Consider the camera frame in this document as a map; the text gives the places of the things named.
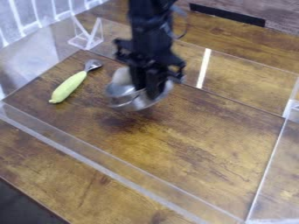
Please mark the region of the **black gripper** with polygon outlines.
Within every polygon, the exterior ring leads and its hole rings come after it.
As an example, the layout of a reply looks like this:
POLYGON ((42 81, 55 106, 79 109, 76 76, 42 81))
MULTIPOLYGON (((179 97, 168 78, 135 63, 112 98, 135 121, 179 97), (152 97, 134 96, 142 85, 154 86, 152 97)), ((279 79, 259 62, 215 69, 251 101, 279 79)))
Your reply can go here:
POLYGON ((174 53, 174 19, 131 19, 131 39, 116 38, 116 59, 127 63, 135 89, 155 100, 168 78, 183 81, 186 61, 174 53))

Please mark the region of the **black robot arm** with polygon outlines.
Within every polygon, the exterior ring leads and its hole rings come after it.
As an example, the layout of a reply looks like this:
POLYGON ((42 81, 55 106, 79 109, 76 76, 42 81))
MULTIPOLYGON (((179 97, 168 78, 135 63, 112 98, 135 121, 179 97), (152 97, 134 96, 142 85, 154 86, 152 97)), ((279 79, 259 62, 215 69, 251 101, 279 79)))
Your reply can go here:
POLYGON ((116 58, 128 65, 136 90, 155 100, 172 77, 183 80, 186 61, 174 53, 174 5, 178 0, 128 0, 131 39, 116 38, 116 58))

